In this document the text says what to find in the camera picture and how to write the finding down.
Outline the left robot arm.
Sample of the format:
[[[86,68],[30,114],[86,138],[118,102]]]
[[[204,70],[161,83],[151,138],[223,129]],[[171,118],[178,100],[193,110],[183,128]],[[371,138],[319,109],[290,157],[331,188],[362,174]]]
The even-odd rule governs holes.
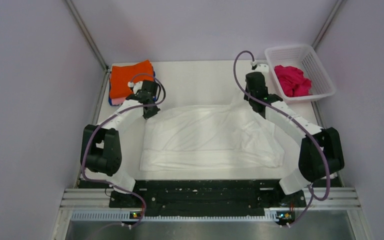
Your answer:
[[[135,179],[122,168],[121,136],[138,119],[147,120],[159,111],[160,94],[166,90],[157,79],[129,82],[133,91],[119,108],[97,125],[83,130],[81,146],[81,175],[84,180],[104,183],[121,193],[121,200],[129,207],[140,202],[135,190]]]

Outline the folded orange t shirt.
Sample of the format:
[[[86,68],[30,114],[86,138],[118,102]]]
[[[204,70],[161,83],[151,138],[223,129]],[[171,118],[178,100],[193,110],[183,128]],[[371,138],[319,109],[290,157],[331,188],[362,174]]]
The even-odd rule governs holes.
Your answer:
[[[132,93],[132,90],[128,86],[130,82],[138,74],[147,74],[136,77],[133,82],[137,83],[143,80],[153,81],[154,68],[149,60],[145,60],[134,65],[127,66],[112,66],[111,76],[109,79],[110,90],[109,98],[118,99],[125,98]]]

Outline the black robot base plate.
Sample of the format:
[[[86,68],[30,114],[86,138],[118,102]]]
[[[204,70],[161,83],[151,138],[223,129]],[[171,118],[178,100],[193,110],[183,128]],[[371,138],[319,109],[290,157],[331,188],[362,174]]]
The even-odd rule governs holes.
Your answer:
[[[145,213],[147,204],[226,204],[248,203],[252,207],[279,207],[297,200],[300,190],[290,195],[277,191],[277,179],[255,180],[138,180],[134,194],[119,193],[105,183],[87,183],[82,180],[80,188],[103,188],[117,204],[139,208]]]

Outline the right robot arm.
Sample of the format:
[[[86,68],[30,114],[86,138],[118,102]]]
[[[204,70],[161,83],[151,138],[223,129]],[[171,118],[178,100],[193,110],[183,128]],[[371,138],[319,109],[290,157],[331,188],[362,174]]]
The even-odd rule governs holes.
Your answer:
[[[322,128],[294,112],[278,95],[269,93],[261,72],[246,74],[245,82],[244,100],[252,110],[283,130],[300,148],[297,167],[278,182],[273,192],[277,205],[287,206],[294,193],[344,168],[340,135],[335,128]]]

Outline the crumpled magenta t shirt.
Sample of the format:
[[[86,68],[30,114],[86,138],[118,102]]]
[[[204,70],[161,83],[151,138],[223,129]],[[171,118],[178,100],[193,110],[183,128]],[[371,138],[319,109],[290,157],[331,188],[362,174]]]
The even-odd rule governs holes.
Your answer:
[[[310,95],[312,81],[304,76],[304,72],[294,66],[277,65],[274,72],[283,93],[290,98]]]

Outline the folded pink t shirt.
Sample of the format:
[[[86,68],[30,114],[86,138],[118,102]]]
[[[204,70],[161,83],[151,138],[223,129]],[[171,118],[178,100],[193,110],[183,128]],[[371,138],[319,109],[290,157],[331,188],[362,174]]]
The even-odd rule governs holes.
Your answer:
[[[112,98],[112,105],[113,106],[122,105],[125,100],[126,100],[126,97]]]

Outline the white printed t shirt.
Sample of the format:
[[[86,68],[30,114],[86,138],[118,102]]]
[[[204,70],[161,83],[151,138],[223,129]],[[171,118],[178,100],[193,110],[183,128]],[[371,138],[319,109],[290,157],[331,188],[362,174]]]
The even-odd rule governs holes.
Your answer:
[[[273,123],[236,95],[227,105],[171,108],[146,121],[144,172],[278,168],[284,149]]]

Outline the white plastic laundry basket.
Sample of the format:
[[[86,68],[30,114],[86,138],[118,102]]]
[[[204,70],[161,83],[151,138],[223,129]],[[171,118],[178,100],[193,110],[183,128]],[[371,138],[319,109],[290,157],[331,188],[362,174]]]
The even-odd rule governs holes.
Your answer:
[[[266,48],[264,51],[269,74],[274,82],[278,95],[286,103],[315,102],[336,93],[336,87],[326,72],[315,50],[307,44],[293,44]],[[295,67],[303,72],[303,76],[311,81],[309,95],[289,97],[281,87],[275,73],[276,66]]]

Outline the aluminium frame rail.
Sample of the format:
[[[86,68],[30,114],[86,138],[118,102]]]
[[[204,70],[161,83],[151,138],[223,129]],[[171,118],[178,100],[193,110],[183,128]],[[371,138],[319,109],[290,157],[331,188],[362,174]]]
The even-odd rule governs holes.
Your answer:
[[[308,190],[298,195],[292,203],[272,207],[253,207],[240,203],[157,203],[153,197],[144,214],[137,207],[116,203],[101,188],[68,189],[60,204],[61,211],[72,211],[72,220],[135,222],[278,222],[281,218],[294,219],[298,212],[307,211],[357,211],[361,205],[357,193],[351,188],[335,187],[324,201],[311,198]]]

